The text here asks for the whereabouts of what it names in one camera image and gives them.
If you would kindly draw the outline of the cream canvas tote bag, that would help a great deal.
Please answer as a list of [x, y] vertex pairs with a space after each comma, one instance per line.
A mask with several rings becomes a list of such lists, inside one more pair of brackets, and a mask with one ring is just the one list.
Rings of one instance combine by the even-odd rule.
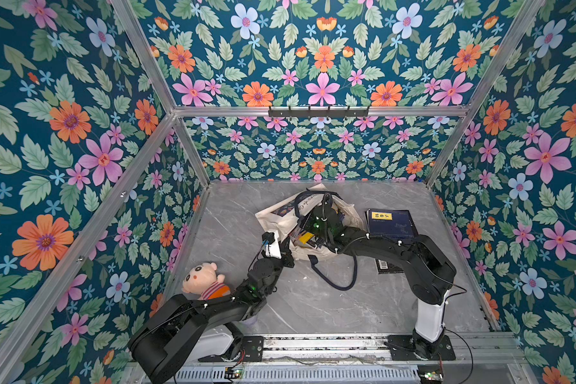
[[354, 264], [352, 280], [348, 285], [340, 286], [324, 275], [318, 268], [318, 264], [321, 261], [328, 261], [340, 254], [344, 254], [345, 251], [332, 252], [326, 247], [314, 249], [304, 246], [299, 241], [299, 235], [303, 233], [305, 217], [315, 206], [321, 203], [323, 194], [334, 195], [335, 205], [345, 214], [343, 222], [348, 226], [347, 229], [355, 228], [357, 231], [365, 230], [363, 221], [360, 219], [355, 206], [347, 203], [339, 193], [328, 190], [322, 184], [308, 188], [284, 199], [280, 203], [259, 211], [255, 217], [265, 231], [276, 230], [279, 233], [280, 243], [285, 239], [290, 241], [290, 249], [295, 261], [308, 262], [313, 272], [331, 287], [337, 291], [348, 291], [354, 287], [358, 278], [357, 257], [355, 255], [351, 256]]

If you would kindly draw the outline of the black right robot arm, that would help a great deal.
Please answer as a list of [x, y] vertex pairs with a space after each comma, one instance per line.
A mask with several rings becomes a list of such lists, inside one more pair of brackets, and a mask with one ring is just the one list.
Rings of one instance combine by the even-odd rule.
[[421, 359], [433, 358], [445, 336], [444, 314], [454, 287], [456, 268], [435, 242], [426, 235], [404, 241], [387, 235], [372, 235], [349, 227], [333, 208], [333, 194], [321, 192], [321, 202], [307, 213], [294, 203], [298, 226], [315, 236], [322, 247], [353, 258], [368, 257], [396, 265], [403, 270], [411, 292], [418, 300], [417, 321], [409, 348]]

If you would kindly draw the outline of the navy book yellow label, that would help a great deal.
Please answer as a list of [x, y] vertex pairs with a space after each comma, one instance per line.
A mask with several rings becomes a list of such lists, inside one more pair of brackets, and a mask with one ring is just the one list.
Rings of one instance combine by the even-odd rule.
[[366, 222], [372, 235], [410, 239], [419, 234], [408, 210], [369, 209], [366, 211]]

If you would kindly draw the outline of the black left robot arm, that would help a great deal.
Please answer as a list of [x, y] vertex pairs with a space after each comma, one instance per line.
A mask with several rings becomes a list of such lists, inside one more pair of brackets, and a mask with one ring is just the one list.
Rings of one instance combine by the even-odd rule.
[[174, 377], [190, 357], [203, 333], [254, 317], [267, 304], [284, 268], [294, 267], [289, 241], [275, 242], [272, 254], [266, 243], [264, 256], [255, 261], [245, 279], [227, 296], [191, 300], [176, 294], [131, 337], [127, 348], [153, 383]]

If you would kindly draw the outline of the dark striped book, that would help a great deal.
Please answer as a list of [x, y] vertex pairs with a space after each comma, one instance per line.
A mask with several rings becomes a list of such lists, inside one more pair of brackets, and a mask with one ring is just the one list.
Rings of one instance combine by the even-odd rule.
[[401, 267], [397, 267], [396, 265], [383, 260], [377, 259], [375, 264], [379, 275], [396, 275], [403, 273]]

